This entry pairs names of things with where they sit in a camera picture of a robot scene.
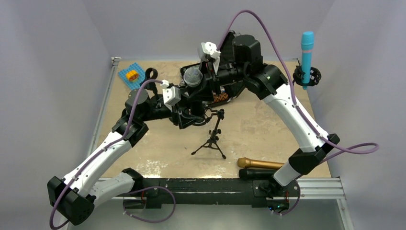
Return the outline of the silver-head black microphone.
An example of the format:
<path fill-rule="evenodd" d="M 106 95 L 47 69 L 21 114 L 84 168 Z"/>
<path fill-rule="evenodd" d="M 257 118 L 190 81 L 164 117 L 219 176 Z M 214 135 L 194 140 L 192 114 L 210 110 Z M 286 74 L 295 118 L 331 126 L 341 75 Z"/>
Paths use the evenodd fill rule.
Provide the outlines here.
<path fill-rule="evenodd" d="M 187 92 L 200 94 L 202 89 L 203 74 L 197 67 L 188 68 L 183 75 L 183 80 L 187 85 Z M 204 117 L 205 109 L 203 103 L 192 103 L 190 105 L 191 114 Z"/>

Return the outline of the black microphone orange end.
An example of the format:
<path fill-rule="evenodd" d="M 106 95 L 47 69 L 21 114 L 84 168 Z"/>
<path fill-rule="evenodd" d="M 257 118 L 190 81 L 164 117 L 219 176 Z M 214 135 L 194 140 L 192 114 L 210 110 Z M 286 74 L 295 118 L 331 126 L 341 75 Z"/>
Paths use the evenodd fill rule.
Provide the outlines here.
<path fill-rule="evenodd" d="M 238 176 L 242 180 L 268 180 L 277 170 L 274 169 L 240 169 Z"/>

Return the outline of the black round-base mic stand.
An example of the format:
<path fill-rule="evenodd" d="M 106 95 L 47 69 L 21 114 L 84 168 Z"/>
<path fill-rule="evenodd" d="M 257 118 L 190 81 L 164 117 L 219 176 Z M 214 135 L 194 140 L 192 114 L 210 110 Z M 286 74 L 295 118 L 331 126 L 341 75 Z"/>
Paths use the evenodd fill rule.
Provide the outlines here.
<path fill-rule="evenodd" d="M 146 69 L 145 80 L 150 80 L 150 79 L 156 80 L 157 77 L 158 77 L 158 71 L 155 68 Z M 147 90 L 152 91 L 155 96 L 158 95 L 158 90 L 157 90 L 156 84 L 154 82 L 148 83 L 145 88 Z"/>

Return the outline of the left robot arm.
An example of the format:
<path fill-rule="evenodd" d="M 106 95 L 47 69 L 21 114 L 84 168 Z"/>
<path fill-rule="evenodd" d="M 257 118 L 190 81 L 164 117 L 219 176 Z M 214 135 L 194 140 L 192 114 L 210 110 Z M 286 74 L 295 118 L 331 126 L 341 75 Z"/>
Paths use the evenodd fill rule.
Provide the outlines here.
<path fill-rule="evenodd" d="M 149 96 L 146 89 L 131 92 L 121 117 L 103 143 L 79 166 L 62 178 L 47 183 L 52 214 L 60 213 L 66 222 L 80 225 L 96 207 L 119 195 L 140 195 L 161 190 L 159 184 L 145 183 L 144 177 L 132 168 L 116 177 L 100 181 L 101 176 L 122 155 L 132 149 L 147 133 L 147 122 L 169 119 L 180 129 L 201 126 L 208 121 L 205 101 L 190 101 L 183 88 L 173 86 Z"/>

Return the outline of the gold microphone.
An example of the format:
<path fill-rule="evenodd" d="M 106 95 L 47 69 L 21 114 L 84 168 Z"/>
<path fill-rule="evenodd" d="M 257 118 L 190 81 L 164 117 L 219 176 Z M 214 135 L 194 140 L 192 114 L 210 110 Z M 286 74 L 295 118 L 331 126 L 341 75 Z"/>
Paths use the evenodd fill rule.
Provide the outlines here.
<path fill-rule="evenodd" d="M 262 169 L 277 170 L 281 168 L 284 164 L 273 161 L 260 161 L 249 158 L 238 158 L 237 165 L 240 168 L 262 168 Z"/>

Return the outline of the black tripod mic stand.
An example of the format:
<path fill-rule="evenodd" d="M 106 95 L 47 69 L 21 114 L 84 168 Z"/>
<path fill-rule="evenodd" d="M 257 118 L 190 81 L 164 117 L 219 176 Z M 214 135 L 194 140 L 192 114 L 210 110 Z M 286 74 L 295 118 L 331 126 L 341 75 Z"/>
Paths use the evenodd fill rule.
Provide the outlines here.
<path fill-rule="evenodd" d="M 209 110 L 211 112 L 211 114 L 210 114 L 210 116 L 206 116 L 206 118 L 204 119 L 204 122 L 206 124 L 209 123 L 214 116 L 217 117 L 217 121 L 216 121 L 214 129 L 209 130 L 210 137 L 207 139 L 207 141 L 204 144 L 202 144 L 197 150 L 193 151 L 191 153 L 191 155 L 192 156 L 195 155 L 202 148 L 207 148 L 207 149 L 212 149 L 212 150 L 218 150 L 220 152 L 222 158 L 226 159 L 226 155 L 222 152 L 222 150 L 220 149 L 220 147 L 217 144 L 217 142 L 219 140 L 218 135 L 222 133 L 222 130 L 219 129 L 218 126 L 220 124 L 220 121 L 222 121 L 225 117 L 225 111 L 224 111 L 224 109 L 215 110 L 208 106 L 206 109 Z"/>

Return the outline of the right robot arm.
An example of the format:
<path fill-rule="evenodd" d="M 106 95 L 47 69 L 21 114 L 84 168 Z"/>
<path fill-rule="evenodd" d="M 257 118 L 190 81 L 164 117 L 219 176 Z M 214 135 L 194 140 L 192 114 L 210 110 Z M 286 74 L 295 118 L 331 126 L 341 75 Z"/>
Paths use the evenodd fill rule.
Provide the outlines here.
<path fill-rule="evenodd" d="M 293 86 L 275 65 L 264 64 L 260 42 L 254 36 L 240 35 L 233 41 L 233 66 L 241 70 L 246 88 L 274 110 L 299 145 L 269 181 L 270 191 L 280 195 L 291 181 L 310 173 L 340 139 L 316 123 L 297 97 L 291 94 Z"/>

